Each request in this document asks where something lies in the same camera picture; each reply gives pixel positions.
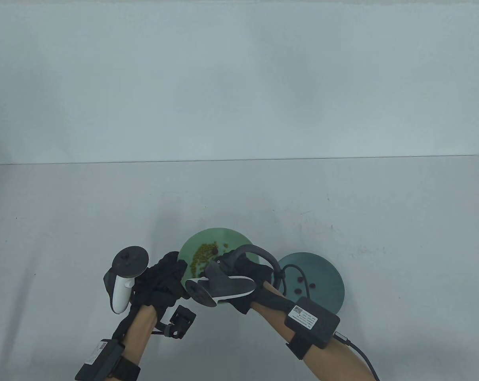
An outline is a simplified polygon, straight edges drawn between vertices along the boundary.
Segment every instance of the velcro strap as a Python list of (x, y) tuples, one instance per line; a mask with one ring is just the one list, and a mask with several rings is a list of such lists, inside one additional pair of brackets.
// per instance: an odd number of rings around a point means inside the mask
[(272, 310), (283, 311), (286, 314), (292, 310), (296, 305), (293, 301), (284, 298), (283, 296), (272, 293), (271, 291), (261, 287), (255, 291), (254, 301), (263, 305), (264, 307), (271, 308)]
[(312, 347), (312, 343), (297, 334), (294, 335), (290, 343), (285, 345), (289, 347), (291, 352), (294, 353), (299, 360), (303, 360), (305, 354), (307, 354), (308, 350)]
[(110, 376), (120, 381), (136, 381), (140, 371), (140, 367), (121, 356)]

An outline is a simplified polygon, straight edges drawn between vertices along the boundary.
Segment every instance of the label sticker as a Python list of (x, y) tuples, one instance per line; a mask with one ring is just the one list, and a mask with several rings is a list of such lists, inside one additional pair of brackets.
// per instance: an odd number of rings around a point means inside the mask
[(100, 341), (100, 343), (98, 343), (97, 345), (97, 348), (95, 348), (95, 350), (91, 354), (90, 358), (86, 360), (85, 364), (92, 365), (106, 345), (107, 345), (107, 341)]
[(289, 317), (296, 320), (307, 329), (312, 329), (315, 323), (317, 323), (317, 318), (315, 316), (299, 306), (294, 306), (291, 312), (289, 312)]

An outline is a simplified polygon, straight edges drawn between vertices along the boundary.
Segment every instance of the light green plate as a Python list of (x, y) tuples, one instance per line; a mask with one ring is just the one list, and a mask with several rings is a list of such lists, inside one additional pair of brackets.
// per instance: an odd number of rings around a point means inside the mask
[[(221, 256), (222, 254), (230, 252), (241, 245), (251, 244), (251, 242), (243, 234), (225, 227), (212, 227), (211, 229), (206, 229), (194, 234), (187, 240), (187, 242), (185, 242), (180, 250), (180, 254), (178, 255), (178, 259), (182, 259), (188, 264), (187, 270), (185, 271), (185, 274), (181, 280), (183, 286), (185, 285), (185, 281), (187, 281), (187, 279), (195, 277), (199, 278), (199, 275), (209, 263), (209, 259), (205, 261), (196, 261), (194, 264), (195, 274), (192, 273), (192, 262), (194, 261), (194, 256), (203, 244), (216, 244), (218, 251), (217, 256)], [(259, 263), (259, 257), (255, 254), (247, 253), (247, 258), (255, 263)]]

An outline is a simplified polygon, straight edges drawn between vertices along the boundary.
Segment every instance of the dark green plate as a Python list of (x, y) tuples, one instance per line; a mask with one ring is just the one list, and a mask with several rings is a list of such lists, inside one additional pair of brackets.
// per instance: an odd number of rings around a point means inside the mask
[[(315, 285), (314, 289), (310, 289), (310, 298), (327, 310), (337, 314), (343, 305), (343, 298), (345, 298), (345, 287), (338, 270), (329, 261), (311, 252), (289, 254), (281, 259), (280, 267), (289, 263), (301, 267), (308, 283)], [(300, 277), (300, 272), (293, 267), (285, 270), (287, 298), (293, 302), (297, 302), (300, 297), (306, 296), (305, 283), (298, 282)], [(301, 294), (297, 294), (296, 289), (300, 289)]]

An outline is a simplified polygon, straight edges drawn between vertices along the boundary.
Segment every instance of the controller handle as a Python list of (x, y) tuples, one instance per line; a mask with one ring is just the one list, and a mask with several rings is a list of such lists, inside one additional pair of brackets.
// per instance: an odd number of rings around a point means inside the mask
[(125, 247), (114, 257), (103, 279), (111, 310), (115, 314), (127, 309), (136, 277), (146, 270), (148, 262), (148, 252), (140, 246)]

